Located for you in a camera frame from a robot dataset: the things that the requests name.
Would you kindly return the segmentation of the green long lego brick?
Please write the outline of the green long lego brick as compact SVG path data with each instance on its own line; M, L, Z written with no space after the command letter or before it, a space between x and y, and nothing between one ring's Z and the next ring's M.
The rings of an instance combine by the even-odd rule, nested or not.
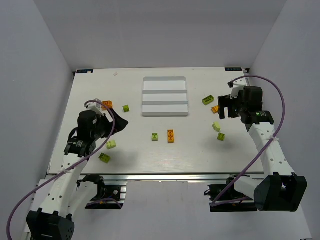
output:
M206 106L210 103L212 103L215 100L215 98L212 95L209 95L202 99L202 103Z

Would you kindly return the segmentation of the pale green lego brick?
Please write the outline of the pale green lego brick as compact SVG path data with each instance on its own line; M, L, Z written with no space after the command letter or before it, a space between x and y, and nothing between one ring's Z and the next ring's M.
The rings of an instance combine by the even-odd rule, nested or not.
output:
M108 150L110 150L110 149L113 149L113 148L115 148L116 146L117 146L117 144L116 144L116 141L115 140L110 140L110 141L108 141L107 143L106 143L106 148L108 149Z

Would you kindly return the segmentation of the pale green lego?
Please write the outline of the pale green lego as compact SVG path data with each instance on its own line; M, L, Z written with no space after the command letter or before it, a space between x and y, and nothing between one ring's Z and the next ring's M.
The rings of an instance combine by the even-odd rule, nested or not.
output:
M221 126L220 126L218 121L213 122L212 127L216 132L220 132L221 131Z

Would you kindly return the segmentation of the small green lego cube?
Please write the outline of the small green lego cube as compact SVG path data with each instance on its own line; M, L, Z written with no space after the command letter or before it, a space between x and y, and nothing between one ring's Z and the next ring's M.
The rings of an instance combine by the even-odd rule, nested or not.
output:
M130 111L129 106L128 106L128 105L124 105L124 106L123 106L123 112L124 112L124 113L127 113L127 112L129 112L129 111Z

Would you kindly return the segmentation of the orange square lego brick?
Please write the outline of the orange square lego brick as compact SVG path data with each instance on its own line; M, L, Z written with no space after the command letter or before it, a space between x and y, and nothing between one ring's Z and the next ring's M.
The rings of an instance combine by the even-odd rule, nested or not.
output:
M102 111L106 111L107 108L112 108L112 107L113 107L112 101L110 101L110 100L102 101L102 106L101 106Z

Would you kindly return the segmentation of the green square lego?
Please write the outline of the green square lego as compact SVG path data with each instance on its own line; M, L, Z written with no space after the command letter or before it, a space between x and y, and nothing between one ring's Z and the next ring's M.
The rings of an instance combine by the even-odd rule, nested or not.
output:
M217 139L218 139L219 141L224 141L224 140L225 140L225 134L219 132L218 135L217 135Z

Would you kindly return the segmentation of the dark green lego brick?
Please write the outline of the dark green lego brick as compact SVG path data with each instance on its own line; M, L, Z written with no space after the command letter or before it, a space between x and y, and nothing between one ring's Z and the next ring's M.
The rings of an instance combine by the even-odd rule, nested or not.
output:
M111 157L105 153L101 153L98 158L101 162L106 163L106 164L109 163L109 161L111 159Z

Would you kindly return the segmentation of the orange yellow long lego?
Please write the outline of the orange yellow long lego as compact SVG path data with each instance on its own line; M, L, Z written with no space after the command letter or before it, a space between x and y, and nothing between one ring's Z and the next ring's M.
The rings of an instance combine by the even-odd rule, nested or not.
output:
M167 130L167 142L169 144L173 144L174 141L175 141L174 130L173 129L168 129Z

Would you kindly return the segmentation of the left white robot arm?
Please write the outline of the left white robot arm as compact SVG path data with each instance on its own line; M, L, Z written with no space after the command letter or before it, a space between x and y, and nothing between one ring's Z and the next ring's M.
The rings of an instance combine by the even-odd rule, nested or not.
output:
M79 177L96 153L96 142L109 139L129 124L112 108L108 112L112 121L98 109L79 113L77 127L68 136L60 172L51 178L52 187L38 210L31 210L27 215L34 240L70 240L75 231L76 211L84 209L99 194L102 177L95 175L82 181Z

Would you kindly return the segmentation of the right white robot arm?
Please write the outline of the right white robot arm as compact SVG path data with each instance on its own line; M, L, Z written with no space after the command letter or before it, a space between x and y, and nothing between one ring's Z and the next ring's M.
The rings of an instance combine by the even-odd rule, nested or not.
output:
M259 211L295 212L307 188L307 180L289 165L279 140L275 137L274 119L263 110L263 90L245 86L235 96L218 97L219 117L240 118L254 141L262 163L264 179L244 174L230 182L227 193L235 191L254 201Z

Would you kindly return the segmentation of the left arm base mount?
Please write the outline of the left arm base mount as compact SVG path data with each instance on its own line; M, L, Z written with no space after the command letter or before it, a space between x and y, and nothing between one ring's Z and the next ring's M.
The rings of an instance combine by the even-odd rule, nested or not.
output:
M87 210L120 210L123 207L121 185L106 184L104 178L100 175L87 175L77 181L77 189L84 182L92 182L97 188L96 195L85 207Z

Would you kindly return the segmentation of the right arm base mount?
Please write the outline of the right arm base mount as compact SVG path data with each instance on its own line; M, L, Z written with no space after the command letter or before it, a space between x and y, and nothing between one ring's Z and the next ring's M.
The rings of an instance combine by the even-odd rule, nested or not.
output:
M210 184L208 185L208 190L203 194L209 197L209 201L212 202L215 197L235 178L235 175L230 175L226 179L225 184ZM235 187L232 186L225 192L217 203L223 201L232 201L230 203L221 204L215 207L210 207L211 213L240 213L240 212L257 212L254 201L249 198L247 200L236 201L236 199L245 198L246 196L243 193L235 191Z

